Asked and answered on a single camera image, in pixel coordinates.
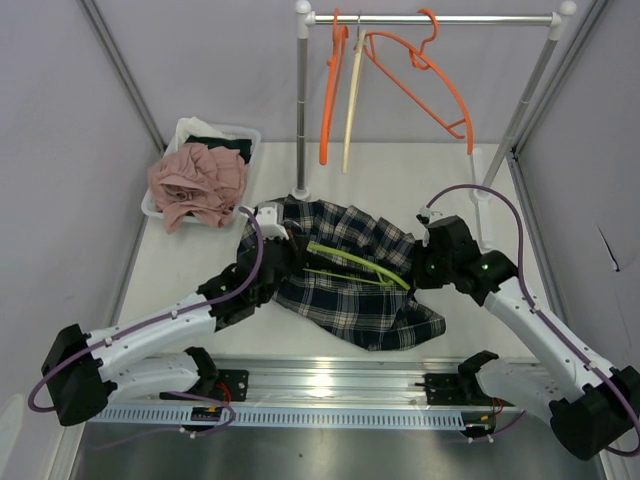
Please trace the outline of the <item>green hanger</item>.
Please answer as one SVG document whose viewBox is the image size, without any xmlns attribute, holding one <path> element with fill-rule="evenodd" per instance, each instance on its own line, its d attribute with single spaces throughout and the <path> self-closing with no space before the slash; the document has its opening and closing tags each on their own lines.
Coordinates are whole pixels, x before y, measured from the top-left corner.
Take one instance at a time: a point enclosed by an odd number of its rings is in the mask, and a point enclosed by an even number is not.
<svg viewBox="0 0 640 480">
<path fill-rule="evenodd" d="M 411 289 L 411 286 L 405 281 L 403 280 L 400 276 L 396 275 L 394 272 L 391 272 L 389 270 L 387 270 L 386 268 L 379 266 L 369 260 L 366 260 L 364 258 L 360 258 L 356 255 L 353 255 L 351 253 L 342 251 L 342 250 L 338 250 L 335 248 L 331 248 L 328 246 L 324 246 L 318 243 L 314 243 L 314 242 L 310 242 L 307 246 L 307 251 L 308 252 L 314 252 L 314 253 L 324 253 L 324 254 L 329 254 L 329 255 L 333 255 L 348 261 L 351 261 L 355 264 L 359 264 L 363 267 L 368 268 L 369 270 L 373 271 L 376 273 L 377 277 L 378 277 L 378 281 L 375 283 L 374 281 L 369 281 L 369 280 L 364 280 L 364 279 L 359 279 L 359 282 L 361 283 L 369 283 L 369 284 L 376 284 L 376 285 L 381 285 L 381 286 L 389 286 L 392 283 L 396 283 L 397 285 L 399 285 L 400 287 L 402 287 L 405 291 L 408 291 Z"/>
</svg>

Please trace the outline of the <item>navy plaid skirt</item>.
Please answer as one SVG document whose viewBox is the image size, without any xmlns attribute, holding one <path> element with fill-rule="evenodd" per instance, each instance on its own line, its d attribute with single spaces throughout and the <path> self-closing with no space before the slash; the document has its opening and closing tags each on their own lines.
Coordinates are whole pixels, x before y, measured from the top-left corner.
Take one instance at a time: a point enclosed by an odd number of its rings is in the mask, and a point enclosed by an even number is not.
<svg viewBox="0 0 640 480">
<path fill-rule="evenodd" d="M 275 303 L 370 351 L 407 350 L 445 333 L 445 318 L 415 297 L 412 234 L 355 206 L 291 196 L 276 202 L 296 237 L 363 258 L 401 280 L 380 278 L 350 260 L 313 252 L 307 267 L 275 291 Z"/>
</svg>

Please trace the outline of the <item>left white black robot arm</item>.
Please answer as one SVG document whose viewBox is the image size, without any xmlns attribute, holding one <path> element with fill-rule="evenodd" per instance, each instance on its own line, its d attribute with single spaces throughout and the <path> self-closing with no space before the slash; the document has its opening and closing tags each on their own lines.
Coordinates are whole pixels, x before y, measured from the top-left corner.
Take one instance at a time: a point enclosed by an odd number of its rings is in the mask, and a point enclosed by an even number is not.
<svg viewBox="0 0 640 480">
<path fill-rule="evenodd" d="M 92 332 L 77 324 L 60 330 L 41 367 L 60 425 L 84 423 L 111 403 L 147 394 L 209 398 L 218 370 L 204 349 L 189 347 L 168 360 L 158 352 L 253 315 L 302 270 L 308 244 L 295 234 L 263 240 L 162 313 Z"/>
</svg>

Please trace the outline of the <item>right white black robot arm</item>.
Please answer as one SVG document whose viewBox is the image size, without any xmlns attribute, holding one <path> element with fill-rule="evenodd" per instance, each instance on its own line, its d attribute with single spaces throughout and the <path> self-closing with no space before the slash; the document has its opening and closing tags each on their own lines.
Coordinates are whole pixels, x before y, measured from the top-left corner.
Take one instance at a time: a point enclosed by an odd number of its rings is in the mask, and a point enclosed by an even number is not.
<svg viewBox="0 0 640 480">
<path fill-rule="evenodd" d="M 422 290 L 453 286 L 506 325 L 546 369 L 531 374 L 482 352 L 456 380 L 468 403 L 496 397 L 547 424 L 574 457 L 590 460 L 639 427 L 639 373 L 615 367 L 529 293 L 502 252 L 480 251 L 458 216 L 418 214 L 425 236 L 414 246 L 412 277 Z"/>
</svg>

